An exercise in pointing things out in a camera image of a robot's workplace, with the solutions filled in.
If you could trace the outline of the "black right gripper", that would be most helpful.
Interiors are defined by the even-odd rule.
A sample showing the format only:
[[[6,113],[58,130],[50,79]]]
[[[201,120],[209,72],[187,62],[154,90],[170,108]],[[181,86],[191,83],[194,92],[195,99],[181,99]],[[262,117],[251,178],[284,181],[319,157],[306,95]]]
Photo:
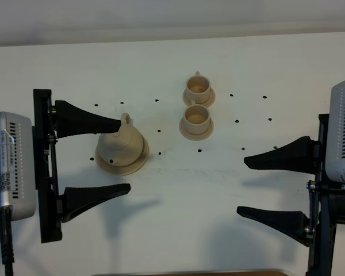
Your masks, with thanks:
[[[328,114],[319,115],[318,141],[303,136],[290,144],[263,154],[244,158],[254,170],[284,170],[315,174],[309,184],[312,243],[306,237],[309,219],[301,211],[273,211],[238,206],[237,214],[269,226],[309,247],[306,275],[331,275],[336,227],[345,224],[345,183],[330,180],[325,172]]]

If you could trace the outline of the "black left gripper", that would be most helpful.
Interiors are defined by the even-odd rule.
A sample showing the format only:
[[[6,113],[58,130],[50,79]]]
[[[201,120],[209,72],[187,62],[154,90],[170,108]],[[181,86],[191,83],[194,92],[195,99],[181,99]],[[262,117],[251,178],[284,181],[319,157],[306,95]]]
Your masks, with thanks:
[[[100,187],[67,187],[64,194],[59,196],[55,150],[57,137],[116,133],[121,127],[121,120],[87,112],[62,100],[56,100],[54,107],[49,89],[35,89],[33,103],[34,167],[40,235],[42,243],[49,243],[62,239],[61,222],[69,222],[103,202],[128,194],[131,186],[121,183]]]

